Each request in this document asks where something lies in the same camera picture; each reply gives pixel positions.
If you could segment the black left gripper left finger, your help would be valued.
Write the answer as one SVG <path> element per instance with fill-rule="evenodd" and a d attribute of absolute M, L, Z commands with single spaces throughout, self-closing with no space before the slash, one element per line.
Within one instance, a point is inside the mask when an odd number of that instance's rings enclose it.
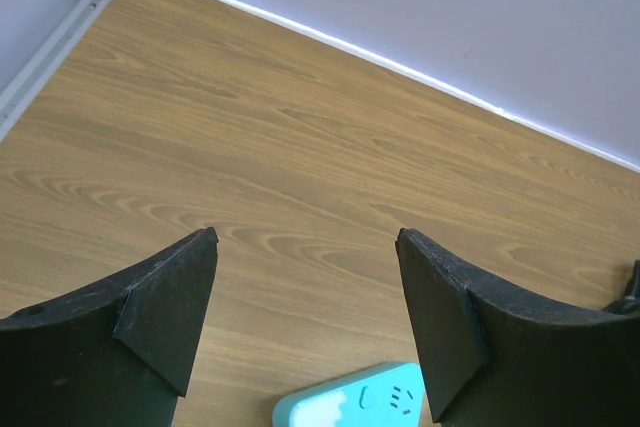
<path fill-rule="evenodd" d="M 218 237 L 150 258 L 1 321 L 4 426 L 169 426 L 186 395 Z"/>

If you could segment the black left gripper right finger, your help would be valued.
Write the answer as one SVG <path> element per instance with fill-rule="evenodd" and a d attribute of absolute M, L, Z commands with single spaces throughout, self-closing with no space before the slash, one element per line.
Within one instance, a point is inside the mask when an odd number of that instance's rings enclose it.
<path fill-rule="evenodd" d="M 415 229 L 395 248 L 434 422 L 638 424 L 637 277 L 593 310 L 513 284 Z"/>

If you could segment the teal triangular power strip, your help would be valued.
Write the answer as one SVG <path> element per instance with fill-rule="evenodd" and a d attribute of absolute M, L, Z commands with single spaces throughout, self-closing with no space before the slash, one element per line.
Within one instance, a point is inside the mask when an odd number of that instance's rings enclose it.
<path fill-rule="evenodd" d="M 387 362 L 280 399 L 274 426 L 417 426 L 425 397 L 421 368 Z"/>

